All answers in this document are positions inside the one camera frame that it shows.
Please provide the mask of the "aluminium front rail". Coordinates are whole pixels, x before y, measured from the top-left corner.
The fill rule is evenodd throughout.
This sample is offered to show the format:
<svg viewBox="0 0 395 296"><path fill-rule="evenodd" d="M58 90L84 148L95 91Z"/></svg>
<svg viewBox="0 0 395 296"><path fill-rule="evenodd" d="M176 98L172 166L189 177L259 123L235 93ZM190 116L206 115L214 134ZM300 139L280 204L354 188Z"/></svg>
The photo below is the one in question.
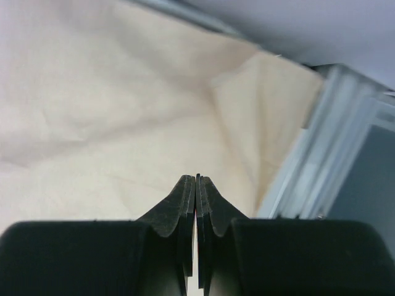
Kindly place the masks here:
<svg viewBox="0 0 395 296"><path fill-rule="evenodd" d="M264 200L259 218L315 219L333 202L380 110L393 92L345 65L314 68L324 79L316 105Z"/></svg>

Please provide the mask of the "beige cloth wrap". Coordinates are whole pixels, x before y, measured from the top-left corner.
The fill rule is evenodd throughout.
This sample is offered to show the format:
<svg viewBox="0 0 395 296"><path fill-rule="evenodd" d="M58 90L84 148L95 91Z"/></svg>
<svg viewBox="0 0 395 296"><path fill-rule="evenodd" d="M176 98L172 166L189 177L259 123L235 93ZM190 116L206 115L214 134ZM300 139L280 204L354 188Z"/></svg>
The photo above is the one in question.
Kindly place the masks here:
<svg viewBox="0 0 395 296"><path fill-rule="evenodd" d="M196 173L253 215L321 86L123 1L2 1L1 227L136 218Z"/></svg>

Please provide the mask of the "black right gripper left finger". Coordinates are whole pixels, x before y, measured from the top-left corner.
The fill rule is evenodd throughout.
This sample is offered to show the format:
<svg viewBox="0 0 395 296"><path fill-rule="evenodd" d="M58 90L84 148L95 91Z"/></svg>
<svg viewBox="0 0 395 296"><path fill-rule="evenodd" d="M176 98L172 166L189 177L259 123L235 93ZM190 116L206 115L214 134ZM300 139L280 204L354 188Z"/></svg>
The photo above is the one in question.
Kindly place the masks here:
<svg viewBox="0 0 395 296"><path fill-rule="evenodd" d="M1 235L2 295L186 295L195 178L137 220L23 221Z"/></svg>

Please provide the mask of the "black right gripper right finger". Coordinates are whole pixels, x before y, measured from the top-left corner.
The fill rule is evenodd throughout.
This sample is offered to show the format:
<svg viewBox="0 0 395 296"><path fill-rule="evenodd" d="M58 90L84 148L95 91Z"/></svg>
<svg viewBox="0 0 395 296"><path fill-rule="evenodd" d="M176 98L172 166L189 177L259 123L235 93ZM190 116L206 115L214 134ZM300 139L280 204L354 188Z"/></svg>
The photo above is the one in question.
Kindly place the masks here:
<svg viewBox="0 0 395 296"><path fill-rule="evenodd" d="M393 295L394 262L368 224L250 219L196 178L199 287L205 295Z"/></svg>

